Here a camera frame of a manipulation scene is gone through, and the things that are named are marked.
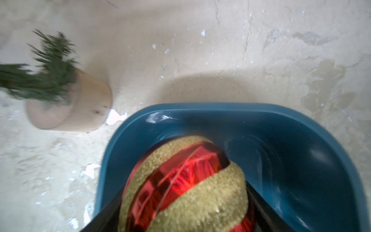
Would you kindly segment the red and gold ornament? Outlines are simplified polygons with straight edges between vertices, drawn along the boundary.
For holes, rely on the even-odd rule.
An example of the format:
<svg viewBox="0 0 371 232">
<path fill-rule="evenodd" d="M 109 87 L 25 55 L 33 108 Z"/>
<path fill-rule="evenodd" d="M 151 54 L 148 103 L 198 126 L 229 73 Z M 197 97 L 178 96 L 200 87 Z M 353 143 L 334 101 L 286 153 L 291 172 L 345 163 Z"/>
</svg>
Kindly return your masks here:
<svg viewBox="0 0 371 232">
<path fill-rule="evenodd" d="M 207 138 L 150 148 L 122 194 L 120 232 L 253 232 L 254 205 L 242 169 Z"/>
</svg>

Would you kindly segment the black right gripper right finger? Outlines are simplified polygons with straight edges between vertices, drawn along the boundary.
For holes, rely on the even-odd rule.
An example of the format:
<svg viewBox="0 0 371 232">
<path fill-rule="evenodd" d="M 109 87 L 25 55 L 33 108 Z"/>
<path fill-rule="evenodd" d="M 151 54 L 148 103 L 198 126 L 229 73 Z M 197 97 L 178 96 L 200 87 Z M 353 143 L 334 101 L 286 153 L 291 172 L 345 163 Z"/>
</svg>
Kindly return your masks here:
<svg viewBox="0 0 371 232">
<path fill-rule="evenodd" d="M 247 181 L 246 190 L 249 196 L 249 211 L 254 212 L 253 218 L 261 232 L 294 232 Z"/>
</svg>

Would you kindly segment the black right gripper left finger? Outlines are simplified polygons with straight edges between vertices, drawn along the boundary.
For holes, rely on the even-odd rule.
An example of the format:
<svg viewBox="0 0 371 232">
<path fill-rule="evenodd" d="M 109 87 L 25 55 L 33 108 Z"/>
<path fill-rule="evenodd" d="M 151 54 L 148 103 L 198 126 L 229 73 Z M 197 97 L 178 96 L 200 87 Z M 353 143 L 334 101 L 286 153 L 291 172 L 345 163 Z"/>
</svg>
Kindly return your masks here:
<svg viewBox="0 0 371 232">
<path fill-rule="evenodd" d="M 124 188 L 116 194 L 111 202 L 81 232 L 118 232 L 123 191 Z"/>
</svg>

